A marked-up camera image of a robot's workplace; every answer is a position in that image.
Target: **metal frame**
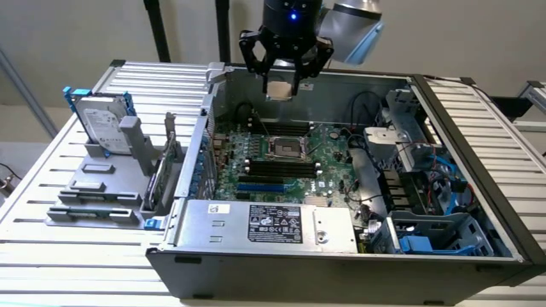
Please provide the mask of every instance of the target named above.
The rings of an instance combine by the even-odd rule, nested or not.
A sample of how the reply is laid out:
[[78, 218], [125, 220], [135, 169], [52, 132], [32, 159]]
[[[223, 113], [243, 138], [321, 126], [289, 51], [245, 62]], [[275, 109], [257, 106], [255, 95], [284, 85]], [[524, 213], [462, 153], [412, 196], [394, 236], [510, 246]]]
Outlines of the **metal frame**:
[[[444, 105], [438, 99], [438, 97], [444, 98], [444, 95], [434, 93], [431, 86], [420, 75], [390, 75], [367, 72], [359, 72], [356, 75], [402, 77], [410, 81], [414, 91], [419, 93], [418, 97], [424, 111], [432, 119], [432, 124], [442, 131], [440, 138], [455, 156], [466, 178], [478, 191], [476, 196], [482, 204], [487, 204], [483, 206], [483, 210], [495, 225], [502, 241], [511, 251], [512, 258], [347, 255], [332, 253], [316, 255], [304, 252], [285, 253], [273, 250], [267, 254], [253, 254], [247, 250], [225, 248], [203, 250], [183, 246], [177, 247], [179, 219], [183, 216], [181, 212], [185, 210], [184, 199], [180, 199], [173, 206], [165, 241], [156, 248], [149, 248], [147, 252], [147, 258], [159, 272], [169, 292], [176, 297], [272, 301], [331, 301], [336, 303], [455, 304], [471, 293], [479, 291], [480, 287], [498, 284], [515, 286], [546, 270], [546, 255], [539, 244], [526, 229], [526, 225], [511, 208], [482, 161], [471, 149], [467, 139], [455, 125], [454, 119], [444, 109]], [[470, 91], [464, 97], [455, 96], [455, 103], [451, 104], [454, 107], [470, 106], [479, 98]], [[336, 279], [328, 276], [328, 272], [336, 271], [337, 265], [351, 268], [351, 272], [343, 272], [343, 279], [358, 280], [356, 284], [341, 286], [332, 281]], [[428, 285], [435, 284], [435, 272], [440, 271], [443, 274], [448, 274], [450, 282], [458, 284], [458, 291], [444, 293], [442, 289], [446, 287], [442, 285], [438, 288], [434, 287], [434, 291], [431, 286], [428, 286], [427, 293], [422, 293], [422, 287], [418, 284], [400, 282], [404, 276], [407, 277], [411, 273], [404, 271], [402, 267], [392, 269], [392, 266], [398, 265], [404, 265], [414, 269], [418, 268], [412, 271], [412, 275], [416, 276], [415, 278], [427, 276]], [[261, 286], [248, 286], [248, 281], [252, 280], [252, 276], [259, 271], [259, 268], [269, 267], [276, 267], [276, 270], [275, 273], [268, 275], [267, 281], [260, 281]], [[466, 271], [470, 267], [472, 270], [476, 269], [478, 273], [466, 272], [462, 274], [462, 271]], [[284, 277], [292, 270], [296, 270], [299, 274], [291, 277], [289, 286], [287, 287], [295, 288], [303, 285], [301, 292], [293, 293], [284, 288], [275, 296], [271, 295], [264, 289], [268, 285], [273, 286], [283, 283], [285, 285]], [[375, 276], [382, 275], [382, 280], [387, 280], [386, 283], [395, 287], [399, 293], [406, 294], [403, 299], [398, 296], [388, 296], [391, 291], [378, 285], [375, 281], [362, 280], [362, 274], [370, 274], [370, 272], [374, 272]], [[484, 275], [480, 275], [479, 272], [487, 272], [491, 275], [482, 279]], [[307, 283], [308, 275], [312, 276], [313, 280], [323, 282], [320, 284]], [[225, 278], [231, 280], [229, 285], [224, 283]], [[467, 282], [464, 286], [460, 286], [456, 282], [459, 278], [464, 278]], [[236, 291], [240, 287], [247, 287], [244, 293]], [[358, 291], [360, 288], [367, 289], [366, 293]]]
[[10, 64], [8, 56], [1, 50], [1, 47], [0, 47], [0, 67], [4, 70], [5, 74], [8, 75], [8, 78], [10, 82], [13, 83], [13, 86], [17, 88], [17, 91], [20, 95], [22, 96], [22, 99], [26, 102], [28, 108], [32, 114], [34, 115], [36, 120], [38, 121], [40, 125], [42, 126], [45, 130], [45, 133], [50, 136], [50, 139], [53, 139], [58, 133], [57, 127], [54, 126], [54, 123], [50, 120], [44, 107], [36, 100], [36, 97], [32, 94], [22, 78], [20, 77], [16, 68]]
[[522, 91], [519, 92], [519, 97], [527, 98], [535, 107], [546, 114], [546, 83], [538, 81], [528, 81], [524, 85]]

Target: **blue plastic clip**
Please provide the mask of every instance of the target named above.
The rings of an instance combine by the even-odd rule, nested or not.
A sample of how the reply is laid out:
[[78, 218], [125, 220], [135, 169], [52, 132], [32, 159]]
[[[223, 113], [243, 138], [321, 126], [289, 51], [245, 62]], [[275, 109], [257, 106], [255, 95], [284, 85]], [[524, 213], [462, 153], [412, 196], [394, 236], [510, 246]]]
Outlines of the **blue plastic clip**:
[[406, 254], [471, 256], [476, 249], [474, 245], [464, 246], [460, 249], [432, 249], [428, 237], [422, 237], [418, 235], [407, 235], [399, 240], [399, 242], [402, 252], [404, 252]]
[[165, 217], [152, 217], [144, 222], [144, 230], [164, 230], [165, 229]]
[[123, 97], [125, 98], [127, 114], [131, 116], [136, 116], [133, 97], [127, 91], [123, 93]]

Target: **power supply label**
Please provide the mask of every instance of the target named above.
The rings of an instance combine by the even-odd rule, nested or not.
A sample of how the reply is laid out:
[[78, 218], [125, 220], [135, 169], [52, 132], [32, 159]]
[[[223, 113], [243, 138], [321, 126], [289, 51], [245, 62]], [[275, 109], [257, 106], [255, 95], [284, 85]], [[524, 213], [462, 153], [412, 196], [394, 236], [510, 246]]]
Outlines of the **power supply label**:
[[252, 242], [301, 244], [300, 208], [251, 205], [248, 240]]

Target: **black cable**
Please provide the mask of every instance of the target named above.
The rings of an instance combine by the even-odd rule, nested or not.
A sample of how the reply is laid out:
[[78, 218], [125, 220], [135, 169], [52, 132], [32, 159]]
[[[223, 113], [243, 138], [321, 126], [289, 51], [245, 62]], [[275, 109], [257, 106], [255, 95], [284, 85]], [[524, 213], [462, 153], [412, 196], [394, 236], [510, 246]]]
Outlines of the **black cable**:
[[383, 197], [383, 196], [384, 196], [383, 194], [374, 195], [372, 197], [368, 197], [368, 198], [366, 198], [364, 200], [360, 200], [360, 203], [363, 203], [364, 201], [370, 201], [370, 200], [372, 200], [374, 198]]
[[372, 163], [372, 166], [374, 166], [376, 172], [380, 174], [380, 173], [382, 173], [382, 168], [380, 168], [379, 165], [376, 164], [375, 159], [374, 159], [374, 155], [372, 155], [372, 153], [370, 152], [370, 146], [367, 145], [366, 137], [362, 136], [362, 135], [359, 135], [359, 134], [352, 134], [352, 135], [348, 137], [348, 139], [347, 139], [347, 148], [351, 148], [351, 139], [352, 139], [355, 136], [358, 136], [360, 139], [364, 140], [362, 145], [360, 145], [360, 143], [356, 141], [356, 144], [358, 144], [356, 148], [364, 150], [366, 155], [367, 155], [367, 158], [370, 159], [370, 162]]
[[375, 123], [375, 117], [372, 116], [372, 113], [370, 112], [370, 109], [367, 108], [366, 104], [362, 104], [360, 114], [356, 116], [356, 127], [358, 127], [358, 123], [360, 122], [362, 113], [364, 111], [366, 111], [367, 117], [370, 118], [370, 124], [366, 123], [364, 127], [370, 127]]
[[235, 123], [237, 123], [239, 121], [239, 109], [240, 109], [240, 107], [241, 106], [249, 106], [249, 109], [251, 109], [251, 113], [252, 113], [252, 109], [253, 109], [253, 104], [249, 102], [249, 101], [241, 101], [241, 102], [239, 102], [237, 103], [237, 105], [235, 106], [235, 110], [233, 110], [233, 112], [232, 112], [232, 121], [235, 122]]
[[2, 167], [5, 167], [5, 168], [8, 169], [8, 171], [10, 171], [10, 173], [13, 174], [13, 176], [16, 176], [16, 178], [17, 178], [18, 180], [22, 180], [22, 179], [20, 178], [20, 176], [14, 173], [14, 171], [10, 169], [9, 166], [6, 166], [4, 163], [0, 163], [0, 165], [1, 165]]
[[356, 99], [364, 94], [374, 95], [376, 97], [378, 104], [379, 105], [382, 104], [382, 97], [376, 93], [374, 93], [372, 91], [362, 91], [360, 93], [356, 93], [356, 95], [353, 95], [353, 97], [352, 97], [352, 99], [349, 101], [349, 105], [351, 105], [351, 128], [352, 128], [352, 122], [353, 122], [352, 119], [353, 119], [353, 113], [355, 113]]

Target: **cable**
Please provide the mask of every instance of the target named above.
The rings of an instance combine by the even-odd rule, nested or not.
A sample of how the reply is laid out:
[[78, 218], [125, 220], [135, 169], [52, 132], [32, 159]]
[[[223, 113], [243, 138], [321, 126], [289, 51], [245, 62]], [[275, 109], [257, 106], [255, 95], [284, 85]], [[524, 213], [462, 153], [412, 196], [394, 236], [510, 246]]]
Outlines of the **cable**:
[[475, 196], [474, 196], [474, 188], [472, 188], [472, 186], [471, 186], [471, 184], [467, 184], [467, 187], [468, 187], [468, 190], [470, 190], [470, 202], [468, 202], [468, 205], [471, 205], [472, 203], [474, 203], [474, 199], [475, 199]]
[[363, 202], [366, 202], [366, 201], [372, 200], [374, 198], [383, 197], [383, 196], [384, 196], [383, 194], [374, 195], [372, 197], [368, 197], [368, 198], [366, 198], [364, 200], [360, 200], [360, 202], [363, 203]]
[[358, 136], [360, 139], [364, 140], [363, 145], [360, 145], [360, 143], [358, 143], [358, 148], [362, 149], [366, 152], [367, 158], [370, 159], [370, 162], [372, 163], [372, 166], [374, 166], [376, 172], [380, 174], [382, 173], [382, 168], [376, 164], [375, 159], [374, 159], [374, 155], [370, 152], [370, 146], [367, 145], [366, 137], [363, 135], [360, 135], [360, 134], [351, 134], [349, 137], [347, 138], [347, 148], [351, 147], [351, 139], [355, 136]]
[[20, 178], [20, 176], [14, 173], [14, 171], [10, 169], [10, 167], [9, 167], [8, 165], [5, 165], [4, 163], [0, 163], [0, 165], [8, 169], [8, 171], [13, 174], [13, 176], [16, 176], [16, 178], [17, 178], [18, 180], [22, 180], [22, 179]]
[[372, 113], [370, 112], [370, 109], [367, 108], [366, 104], [362, 104], [362, 110], [360, 110], [360, 113], [356, 116], [355, 130], [358, 128], [358, 123], [360, 122], [362, 114], [364, 113], [364, 111], [366, 111], [366, 114], [367, 114], [367, 117], [368, 117], [368, 120], [370, 120], [370, 124], [366, 123], [363, 126], [370, 127], [375, 123], [375, 117], [372, 116]]
[[241, 101], [241, 102], [239, 102], [237, 103], [237, 105], [235, 106], [235, 110], [233, 110], [233, 112], [232, 112], [232, 121], [235, 122], [235, 123], [237, 123], [237, 117], [239, 117], [239, 109], [240, 109], [240, 107], [241, 106], [249, 106], [249, 108], [251, 108], [251, 113], [252, 113], [252, 109], [253, 109], [253, 105], [252, 105], [252, 103], [249, 102], [249, 101]]
[[444, 171], [440, 171], [439, 169], [431, 169], [430, 171], [440, 174], [447, 180], [451, 180], [450, 175]]
[[253, 111], [255, 115], [257, 116], [259, 123], [261, 124], [261, 127], [263, 127], [263, 129], [264, 129], [264, 131], [265, 131], [265, 133], [267, 133], [267, 136], [271, 137], [269, 132], [267, 131], [267, 128], [265, 128], [265, 124], [264, 124], [263, 121], [261, 121], [261, 117], [259, 117], [257, 111], [253, 110], [253, 109], [252, 109], [252, 111]]
[[355, 113], [355, 103], [356, 103], [358, 98], [364, 94], [374, 95], [376, 97], [376, 101], [378, 101], [379, 105], [382, 106], [382, 97], [376, 93], [374, 93], [372, 91], [362, 91], [360, 93], [356, 93], [356, 95], [353, 95], [353, 97], [352, 97], [352, 99], [349, 101], [349, 105], [351, 105], [351, 126], [349, 127], [351, 127], [351, 129], [353, 128], [352, 127], [352, 124], [353, 124], [352, 119], [353, 119], [353, 113]]

